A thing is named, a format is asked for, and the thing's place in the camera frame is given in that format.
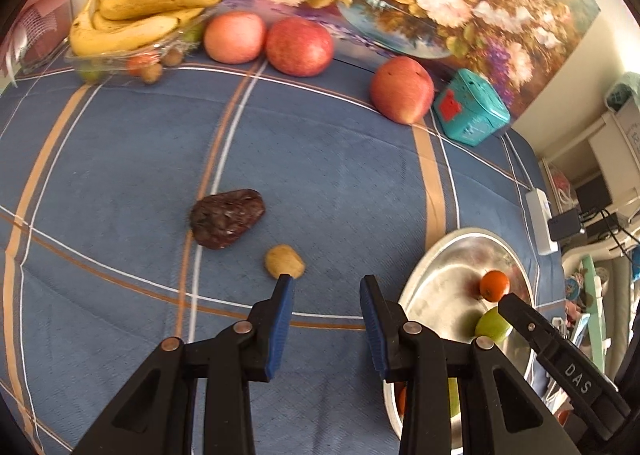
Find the banana bunch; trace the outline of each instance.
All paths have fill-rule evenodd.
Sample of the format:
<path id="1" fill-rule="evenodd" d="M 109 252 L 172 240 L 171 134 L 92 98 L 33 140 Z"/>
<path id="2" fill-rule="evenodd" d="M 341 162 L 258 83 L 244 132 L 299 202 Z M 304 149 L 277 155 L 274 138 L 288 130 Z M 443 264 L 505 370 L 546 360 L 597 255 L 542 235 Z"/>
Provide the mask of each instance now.
<path id="1" fill-rule="evenodd" d="M 162 39 L 220 1 L 88 0 L 71 25 L 69 43 L 77 56 L 133 51 Z"/>

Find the toy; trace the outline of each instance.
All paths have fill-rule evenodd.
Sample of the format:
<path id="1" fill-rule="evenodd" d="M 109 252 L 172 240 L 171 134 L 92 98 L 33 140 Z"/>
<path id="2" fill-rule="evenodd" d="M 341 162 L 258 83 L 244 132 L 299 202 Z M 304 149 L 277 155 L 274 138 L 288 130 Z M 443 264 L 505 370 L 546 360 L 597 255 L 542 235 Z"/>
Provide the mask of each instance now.
<path id="1" fill-rule="evenodd" d="M 511 120 L 489 82 L 467 69 L 456 73 L 433 108 L 447 137 L 469 146 L 480 144 Z"/>

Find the pink apple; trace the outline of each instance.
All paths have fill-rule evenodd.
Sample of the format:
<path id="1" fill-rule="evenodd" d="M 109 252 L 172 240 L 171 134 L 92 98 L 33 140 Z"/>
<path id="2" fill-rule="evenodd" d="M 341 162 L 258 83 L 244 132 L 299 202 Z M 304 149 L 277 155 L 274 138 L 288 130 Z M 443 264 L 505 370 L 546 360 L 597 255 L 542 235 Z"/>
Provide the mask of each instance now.
<path id="1" fill-rule="evenodd" d="M 237 65 L 255 60 L 262 52 L 267 25 L 253 12 L 233 10 L 216 16 L 204 33 L 204 48 L 220 63 Z"/>
<path id="2" fill-rule="evenodd" d="M 433 103 L 433 80 L 407 56 L 390 59 L 371 81 L 369 95 L 380 114 L 400 124 L 421 120 Z"/>
<path id="3" fill-rule="evenodd" d="M 329 66 L 334 40 L 319 23 L 293 16 L 273 24 L 267 34 L 266 54 L 280 72 L 308 78 Z"/>

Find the metal bowl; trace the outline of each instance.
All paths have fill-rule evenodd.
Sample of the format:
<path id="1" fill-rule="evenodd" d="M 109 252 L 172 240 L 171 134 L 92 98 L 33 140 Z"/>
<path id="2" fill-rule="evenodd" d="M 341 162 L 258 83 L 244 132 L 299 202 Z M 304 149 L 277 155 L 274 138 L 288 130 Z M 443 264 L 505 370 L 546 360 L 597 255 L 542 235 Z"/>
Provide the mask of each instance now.
<path id="1" fill-rule="evenodd" d="M 480 316 L 497 305 L 482 299 L 478 289 L 480 278 L 493 269 L 509 276 L 511 292 L 533 305 L 527 273 L 513 249 L 497 235 L 478 228 L 449 233 L 431 247 L 409 277 L 398 303 L 409 320 L 429 327 L 441 338 L 470 343 Z M 498 346 L 527 379 L 534 353 L 523 337 L 513 331 Z M 402 421 L 395 389 L 383 383 L 386 412 L 400 437 Z M 462 453 L 459 414 L 451 419 L 451 452 Z"/>

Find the dried date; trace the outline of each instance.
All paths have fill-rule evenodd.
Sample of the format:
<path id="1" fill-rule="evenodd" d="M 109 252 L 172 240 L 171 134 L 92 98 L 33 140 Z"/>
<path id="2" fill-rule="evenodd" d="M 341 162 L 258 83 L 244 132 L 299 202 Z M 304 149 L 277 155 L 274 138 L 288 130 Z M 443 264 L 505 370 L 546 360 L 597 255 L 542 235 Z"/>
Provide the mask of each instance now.
<path id="1" fill-rule="evenodd" d="M 191 209 L 193 238 L 202 247 L 224 249 L 251 229 L 264 215 L 264 202 L 255 190 L 209 195 Z"/>

